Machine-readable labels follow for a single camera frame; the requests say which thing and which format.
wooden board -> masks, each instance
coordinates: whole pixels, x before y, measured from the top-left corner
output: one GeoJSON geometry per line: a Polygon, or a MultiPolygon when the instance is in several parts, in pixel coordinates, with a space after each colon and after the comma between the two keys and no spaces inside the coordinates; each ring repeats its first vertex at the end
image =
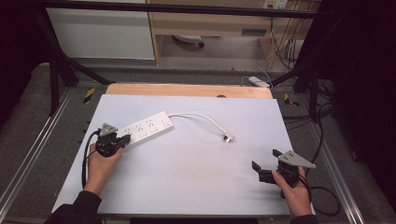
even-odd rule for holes
{"type": "Polygon", "coordinates": [[[203,86],[175,84],[111,84],[106,94],[117,95],[163,95],[163,96],[207,96],[228,98],[272,99],[266,88],[239,86],[203,86]]]}

white cable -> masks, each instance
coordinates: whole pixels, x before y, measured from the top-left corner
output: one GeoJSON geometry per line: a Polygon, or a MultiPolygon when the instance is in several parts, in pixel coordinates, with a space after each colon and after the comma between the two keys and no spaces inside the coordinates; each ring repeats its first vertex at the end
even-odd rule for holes
{"type": "Polygon", "coordinates": [[[225,129],[221,128],[213,119],[211,119],[208,116],[202,115],[202,114],[196,114],[196,113],[176,113],[176,114],[170,114],[168,115],[169,118],[171,117],[175,117],[175,116],[179,116],[179,117],[183,117],[183,116],[188,116],[188,115],[195,115],[195,116],[200,116],[203,118],[206,118],[210,121],[212,121],[212,123],[214,123],[222,132],[227,133],[227,131],[225,131],[225,129]]]}
{"type": "Polygon", "coordinates": [[[232,134],[232,133],[227,132],[225,129],[221,128],[213,119],[211,119],[211,118],[208,117],[208,116],[205,116],[205,115],[202,115],[202,114],[196,114],[196,113],[176,113],[176,114],[170,114],[170,115],[168,115],[168,117],[169,117],[169,118],[171,118],[171,117],[176,117],[176,116],[183,117],[183,116],[188,116],[188,115],[195,115],[195,116],[199,116],[199,117],[202,117],[202,118],[205,118],[205,119],[210,120],[210,121],[211,121],[212,123],[214,123],[222,132],[224,132],[224,137],[223,137],[224,142],[228,143],[228,142],[230,142],[231,140],[233,140],[233,134],[232,134]]]}

power strip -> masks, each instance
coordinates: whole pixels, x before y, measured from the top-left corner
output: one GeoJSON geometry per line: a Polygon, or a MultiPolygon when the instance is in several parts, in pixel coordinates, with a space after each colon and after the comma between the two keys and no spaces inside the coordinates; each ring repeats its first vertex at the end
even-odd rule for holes
{"type": "Polygon", "coordinates": [[[268,88],[270,85],[266,83],[265,81],[257,78],[257,77],[250,77],[248,81],[258,87],[263,87],[263,88],[268,88]]]}
{"type": "Polygon", "coordinates": [[[117,136],[131,135],[130,146],[137,146],[149,139],[170,131],[174,127],[172,121],[163,111],[146,119],[139,120],[117,131],[117,136]]]}

power outlet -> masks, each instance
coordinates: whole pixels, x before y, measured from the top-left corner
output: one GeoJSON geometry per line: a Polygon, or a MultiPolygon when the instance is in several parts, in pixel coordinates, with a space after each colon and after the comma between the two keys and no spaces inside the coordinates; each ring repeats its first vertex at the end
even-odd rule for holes
{"type": "Polygon", "coordinates": [[[264,5],[262,5],[262,8],[275,8],[276,5],[276,0],[265,0],[264,5]]]}
{"type": "Polygon", "coordinates": [[[170,131],[173,128],[173,123],[163,111],[161,113],[155,114],[146,119],[142,119],[136,123],[130,124],[124,128],[117,131],[118,136],[123,136],[125,134],[131,135],[131,142],[129,145],[136,146],[149,139],[170,131]]]}
{"type": "Polygon", "coordinates": [[[276,0],[275,9],[285,9],[288,0],[276,0]]]}

hand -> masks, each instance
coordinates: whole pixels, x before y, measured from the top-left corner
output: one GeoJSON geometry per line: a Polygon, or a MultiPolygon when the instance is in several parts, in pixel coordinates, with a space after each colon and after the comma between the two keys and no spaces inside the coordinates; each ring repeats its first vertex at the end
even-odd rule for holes
{"type": "MultiPolygon", "coordinates": [[[[311,202],[309,202],[308,190],[299,181],[294,188],[289,186],[285,178],[273,171],[273,177],[277,185],[282,189],[285,194],[286,201],[288,202],[291,218],[301,217],[305,215],[312,215],[311,202]]],[[[299,167],[299,173],[305,178],[305,172],[302,167],[299,167]]]]}
{"type": "Polygon", "coordinates": [[[114,156],[108,158],[94,152],[95,150],[96,144],[91,144],[90,154],[92,154],[88,158],[88,180],[84,190],[100,196],[114,165],[122,157],[123,148],[120,148],[114,156]]]}

